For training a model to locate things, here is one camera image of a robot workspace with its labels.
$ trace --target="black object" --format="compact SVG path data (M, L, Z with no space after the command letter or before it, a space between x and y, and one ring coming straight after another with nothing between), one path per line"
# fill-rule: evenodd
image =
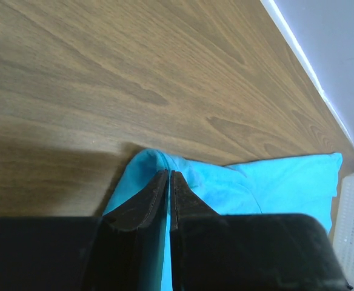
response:
M172 172L173 290L350 289L325 230L307 215L218 215Z
M0 218L0 291L159 290L167 180L105 218Z
M0 290L159 290L168 172L103 218L0 218ZM218 215L171 175L173 290L347 286L305 215Z

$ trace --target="wood grain surface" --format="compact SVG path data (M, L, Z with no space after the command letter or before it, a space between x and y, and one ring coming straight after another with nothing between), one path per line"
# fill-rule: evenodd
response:
M0 215L89 215L154 147L354 149L257 0L0 0Z

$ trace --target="white wall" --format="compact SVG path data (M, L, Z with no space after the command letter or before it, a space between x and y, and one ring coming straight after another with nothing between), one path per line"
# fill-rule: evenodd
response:
M354 143L354 1L262 0L262 3L300 61L306 57L301 63Z

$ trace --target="wooden tabletop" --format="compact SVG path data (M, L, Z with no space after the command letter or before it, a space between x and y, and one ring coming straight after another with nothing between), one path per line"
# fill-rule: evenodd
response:
M89 215L157 148L354 149L257 0L0 0L0 215Z

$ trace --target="blue cloth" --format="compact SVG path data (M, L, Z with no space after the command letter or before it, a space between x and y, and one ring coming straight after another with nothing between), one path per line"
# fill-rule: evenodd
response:
M182 172L189 187L219 214L304 213L328 232L341 163L341 154L333 153L220 167L144 150L127 165L104 213L139 192L158 170L168 169ZM169 228L168 214L162 291L172 290Z

